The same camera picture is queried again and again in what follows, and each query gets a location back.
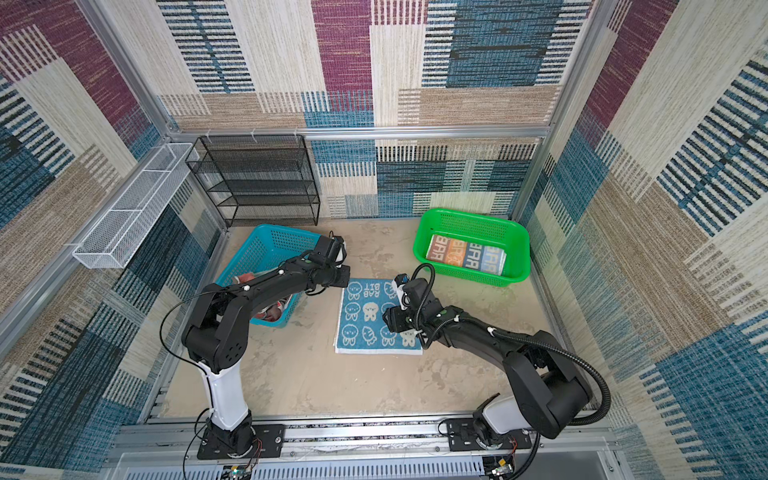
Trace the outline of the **light blue patterned towel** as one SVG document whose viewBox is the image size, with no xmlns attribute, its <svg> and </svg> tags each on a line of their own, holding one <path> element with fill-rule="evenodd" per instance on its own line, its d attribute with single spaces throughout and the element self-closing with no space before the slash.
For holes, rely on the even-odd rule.
<svg viewBox="0 0 768 480">
<path fill-rule="evenodd" d="M 421 355 L 413 331 L 392 333 L 383 321 L 386 310 L 399 306 L 392 280 L 351 279 L 341 297 L 335 352 Z"/>
</svg>

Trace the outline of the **teal plastic basket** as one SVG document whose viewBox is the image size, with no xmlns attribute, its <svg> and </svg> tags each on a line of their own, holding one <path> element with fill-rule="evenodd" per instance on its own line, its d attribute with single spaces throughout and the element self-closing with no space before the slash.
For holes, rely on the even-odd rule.
<svg viewBox="0 0 768 480">
<path fill-rule="evenodd" d="M 256 227 L 215 281 L 221 286 L 234 283 L 236 277 L 256 276 L 274 270 L 285 260 L 313 250 L 320 234 L 291 227 L 264 224 Z"/>
</svg>

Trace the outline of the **multicolour rabbit towel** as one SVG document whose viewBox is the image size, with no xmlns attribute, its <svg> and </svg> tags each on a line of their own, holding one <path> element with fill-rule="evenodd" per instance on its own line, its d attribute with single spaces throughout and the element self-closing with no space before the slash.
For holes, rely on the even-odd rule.
<svg viewBox="0 0 768 480">
<path fill-rule="evenodd" d="M 501 248 L 444 235 L 433 235 L 426 251 L 429 261 L 497 276 L 503 273 L 506 258 Z"/>
</svg>

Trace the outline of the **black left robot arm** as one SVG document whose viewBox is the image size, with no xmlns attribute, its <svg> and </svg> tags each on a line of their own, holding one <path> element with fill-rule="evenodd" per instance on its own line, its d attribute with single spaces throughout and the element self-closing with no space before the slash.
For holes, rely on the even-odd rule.
<svg viewBox="0 0 768 480">
<path fill-rule="evenodd" d="M 340 236 L 321 236 L 315 246 L 246 281 L 204 287 L 192 303 L 181 343 L 200 370 L 209 405 L 205 441 L 224 457 L 242 458 L 257 447 L 252 414 L 244 399 L 240 364 L 250 322 L 282 300 L 328 287 L 345 288 L 350 267 Z"/>
</svg>

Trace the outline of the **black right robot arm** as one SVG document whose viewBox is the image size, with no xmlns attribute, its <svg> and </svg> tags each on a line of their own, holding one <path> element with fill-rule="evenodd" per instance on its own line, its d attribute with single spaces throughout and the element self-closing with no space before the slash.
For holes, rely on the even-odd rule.
<svg viewBox="0 0 768 480">
<path fill-rule="evenodd" d="M 383 313 L 390 332 L 413 334 L 423 349 L 439 343 L 467 351 L 505 373 L 512 394 L 496 394 L 473 413 L 480 447 L 498 448 L 517 430 L 554 439 L 568 426 L 589 425 L 607 415 L 611 396 L 604 379 L 551 334 L 509 332 L 457 306 L 444 306 L 423 278 L 400 274 L 391 287 L 398 303 Z"/>
</svg>

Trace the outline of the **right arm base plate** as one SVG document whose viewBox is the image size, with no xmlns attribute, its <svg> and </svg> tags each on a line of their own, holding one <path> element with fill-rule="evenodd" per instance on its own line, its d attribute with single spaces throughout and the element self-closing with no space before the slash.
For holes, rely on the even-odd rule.
<svg viewBox="0 0 768 480">
<path fill-rule="evenodd" d="M 498 434 L 480 420 L 470 417 L 440 420 L 437 431 L 447 439 L 451 452 L 525 450 L 533 446 L 530 433 L 512 430 Z"/>
</svg>

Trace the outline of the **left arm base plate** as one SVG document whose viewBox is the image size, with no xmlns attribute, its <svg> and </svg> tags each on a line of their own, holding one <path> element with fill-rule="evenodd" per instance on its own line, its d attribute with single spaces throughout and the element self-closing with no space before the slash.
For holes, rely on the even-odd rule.
<svg viewBox="0 0 768 480">
<path fill-rule="evenodd" d="M 198 447 L 198 460 L 235 460 L 278 458 L 286 426 L 284 424 L 252 424 L 234 431 L 223 430 L 208 422 Z"/>
</svg>

